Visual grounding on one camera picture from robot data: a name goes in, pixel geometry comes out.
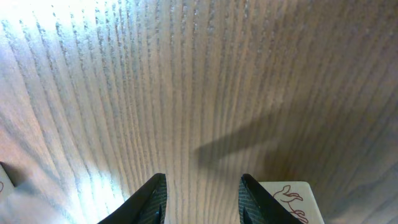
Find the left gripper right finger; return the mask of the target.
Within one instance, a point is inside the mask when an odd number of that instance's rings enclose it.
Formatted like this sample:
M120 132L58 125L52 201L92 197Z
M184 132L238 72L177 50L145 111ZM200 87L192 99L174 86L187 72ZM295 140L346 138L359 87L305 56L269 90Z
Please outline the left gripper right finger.
M302 224L250 174L240 178L238 207L240 224Z

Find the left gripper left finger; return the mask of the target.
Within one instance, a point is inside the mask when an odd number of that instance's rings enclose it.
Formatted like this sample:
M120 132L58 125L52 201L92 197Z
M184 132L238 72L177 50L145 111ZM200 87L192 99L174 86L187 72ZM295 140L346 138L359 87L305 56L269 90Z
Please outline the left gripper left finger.
M166 208L166 175L156 173L99 224L164 224Z

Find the red letter A block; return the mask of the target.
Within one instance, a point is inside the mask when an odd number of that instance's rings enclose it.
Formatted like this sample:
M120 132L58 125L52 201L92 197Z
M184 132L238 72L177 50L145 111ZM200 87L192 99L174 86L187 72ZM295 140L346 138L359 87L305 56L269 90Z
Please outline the red letter A block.
M260 182L260 184L295 218L306 224L324 224L308 182Z

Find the red letter E block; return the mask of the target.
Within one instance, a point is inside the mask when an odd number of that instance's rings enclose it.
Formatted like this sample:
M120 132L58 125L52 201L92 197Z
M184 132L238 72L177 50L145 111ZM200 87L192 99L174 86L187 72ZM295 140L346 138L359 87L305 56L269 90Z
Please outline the red letter E block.
M7 175L4 168L1 166L0 168L0 200L1 202L5 201L8 196L10 196L15 187L9 176Z

